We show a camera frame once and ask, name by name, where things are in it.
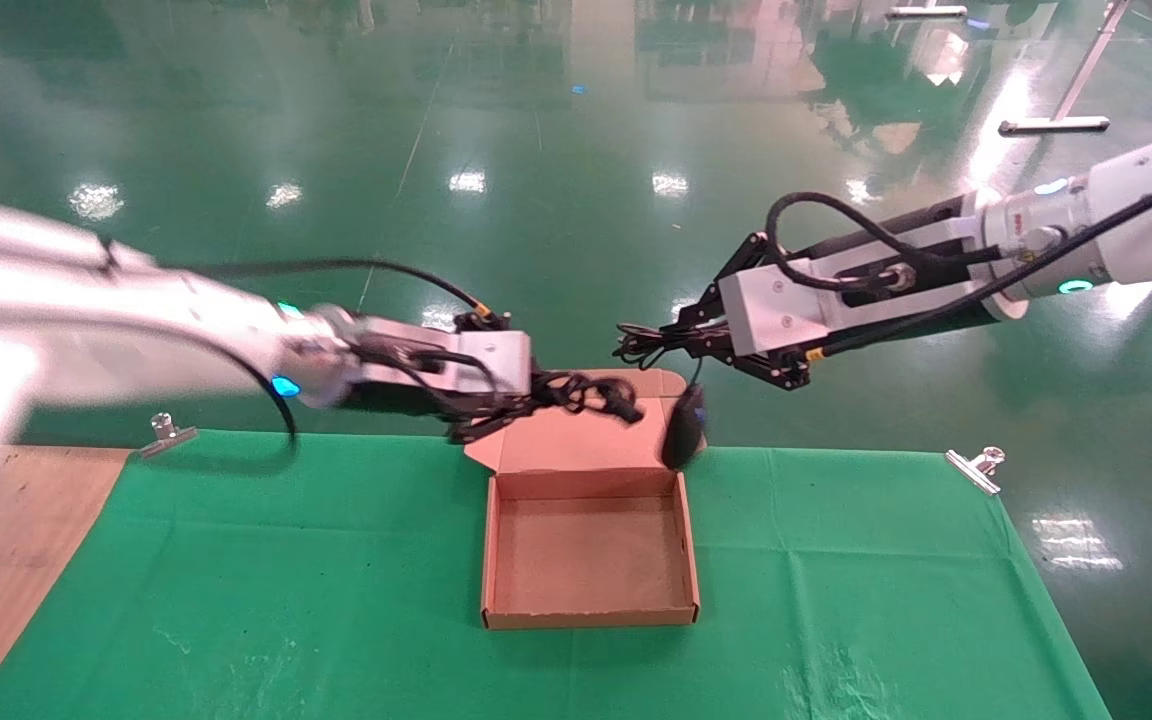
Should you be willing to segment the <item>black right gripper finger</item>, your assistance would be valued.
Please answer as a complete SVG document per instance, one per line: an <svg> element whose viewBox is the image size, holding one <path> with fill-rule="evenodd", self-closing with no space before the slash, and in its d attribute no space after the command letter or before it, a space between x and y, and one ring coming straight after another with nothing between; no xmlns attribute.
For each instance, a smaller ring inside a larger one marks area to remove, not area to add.
<svg viewBox="0 0 1152 720"><path fill-rule="evenodd" d="M717 276L700 293L699 300L681 306L676 311L675 323L659 328L632 323L621 324L622 341L696 341L708 338L722 338L728 334L728 324L723 319L723 301L718 283L742 270L753 270L759 266L765 256L767 238L761 232L749 234L742 241L732 259L723 264Z"/></svg>
<svg viewBox="0 0 1152 720"><path fill-rule="evenodd" d="M797 389L805 386L805 353L796 348L737 355L730 340L627 340L626 363L647 369L660 355L672 351L685 351L696 361L712 357L719 364L732 366L737 372L770 382L776 388Z"/></svg>

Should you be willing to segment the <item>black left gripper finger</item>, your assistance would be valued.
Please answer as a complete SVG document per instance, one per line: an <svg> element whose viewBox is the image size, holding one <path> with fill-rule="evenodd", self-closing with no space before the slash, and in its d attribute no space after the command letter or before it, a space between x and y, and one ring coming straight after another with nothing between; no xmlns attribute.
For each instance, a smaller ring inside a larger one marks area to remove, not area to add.
<svg viewBox="0 0 1152 720"><path fill-rule="evenodd" d="M538 414L544 407L538 397L525 395L452 397L450 411L445 415L448 425L445 437L452 445L471 445L507 429L513 420Z"/></svg>
<svg viewBox="0 0 1152 720"><path fill-rule="evenodd" d="M536 404L582 404L585 401L588 377L581 372L531 373L531 400Z"/></svg>

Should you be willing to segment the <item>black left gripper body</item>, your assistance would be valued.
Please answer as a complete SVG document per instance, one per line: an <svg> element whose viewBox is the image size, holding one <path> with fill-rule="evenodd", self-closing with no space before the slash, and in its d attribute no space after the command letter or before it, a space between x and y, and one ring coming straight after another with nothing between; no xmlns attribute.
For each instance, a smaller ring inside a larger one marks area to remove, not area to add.
<svg viewBox="0 0 1152 720"><path fill-rule="evenodd" d="M335 379L338 409L367 411L367 414L396 414L402 416L435 416L442 420L477 420L490 416L530 416L541 409L535 397L511 395L508 389L492 391L482 376L467 379L426 378L425 386L403 378L402 382L367 381L367 379Z"/></svg>

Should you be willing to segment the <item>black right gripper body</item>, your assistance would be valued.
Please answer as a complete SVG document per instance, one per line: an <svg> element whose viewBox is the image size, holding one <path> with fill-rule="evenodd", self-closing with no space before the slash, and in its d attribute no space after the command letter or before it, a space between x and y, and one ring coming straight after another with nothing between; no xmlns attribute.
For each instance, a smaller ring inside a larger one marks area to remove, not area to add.
<svg viewBox="0 0 1152 720"><path fill-rule="evenodd" d="M719 281L730 331L719 340L737 355L796 348L806 384L827 357L1001 323L1001 296L984 296L1000 251L984 237L979 200L954 197L877 220L838 197L814 197L854 232L787 250L781 219L805 204L774 200L756 229L767 238L761 264Z"/></svg>

